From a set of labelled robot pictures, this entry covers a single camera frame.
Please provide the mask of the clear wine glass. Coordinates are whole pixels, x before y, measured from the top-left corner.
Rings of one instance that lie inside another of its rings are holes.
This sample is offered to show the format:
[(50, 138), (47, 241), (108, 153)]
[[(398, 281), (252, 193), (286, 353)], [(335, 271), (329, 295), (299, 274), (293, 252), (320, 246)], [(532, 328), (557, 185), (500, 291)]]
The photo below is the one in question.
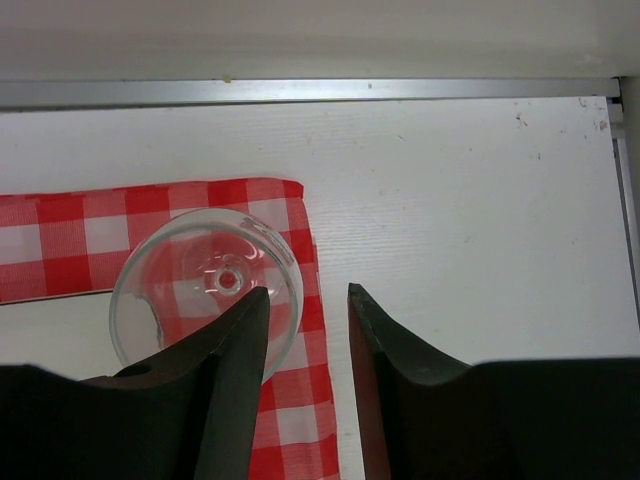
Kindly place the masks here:
[(302, 320), (303, 279), (293, 250), (251, 214), (204, 208), (178, 215), (133, 250), (113, 288), (109, 329), (120, 363), (174, 345), (256, 287), (269, 296), (264, 377), (270, 379)]

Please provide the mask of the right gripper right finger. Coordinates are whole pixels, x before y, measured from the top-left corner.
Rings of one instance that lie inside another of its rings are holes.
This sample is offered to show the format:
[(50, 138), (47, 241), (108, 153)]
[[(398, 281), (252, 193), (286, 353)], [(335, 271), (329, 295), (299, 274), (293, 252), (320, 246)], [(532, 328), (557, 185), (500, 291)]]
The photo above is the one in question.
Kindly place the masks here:
[(347, 294), (349, 345), (367, 479), (411, 477), (399, 382), (438, 385), (469, 366), (395, 321), (360, 284)]

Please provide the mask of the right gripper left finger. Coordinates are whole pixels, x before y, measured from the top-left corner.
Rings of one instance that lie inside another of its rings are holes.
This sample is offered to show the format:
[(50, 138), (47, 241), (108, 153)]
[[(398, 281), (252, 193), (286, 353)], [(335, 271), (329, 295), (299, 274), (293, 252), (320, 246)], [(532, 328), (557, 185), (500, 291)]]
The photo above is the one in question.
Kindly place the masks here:
[(247, 478), (269, 307), (256, 287), (178, 343), (87, 380), (98, 402), (89, 477)]

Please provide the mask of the red white checkered cloth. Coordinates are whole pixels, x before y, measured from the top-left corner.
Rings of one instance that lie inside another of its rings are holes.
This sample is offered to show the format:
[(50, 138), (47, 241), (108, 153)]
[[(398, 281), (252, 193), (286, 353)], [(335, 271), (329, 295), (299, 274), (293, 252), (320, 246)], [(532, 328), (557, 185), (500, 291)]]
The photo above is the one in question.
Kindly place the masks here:
[(318, 262), (304, 189), (277, 178), (190, 181), (1, 199), (1, 299), (113, 288), (129, 254), (170, 219), (198, 208), (251, 214), (279, 232), (300, 266), (301, 325), (261, 391), (249, 475), (336, 479), (337, 427)]

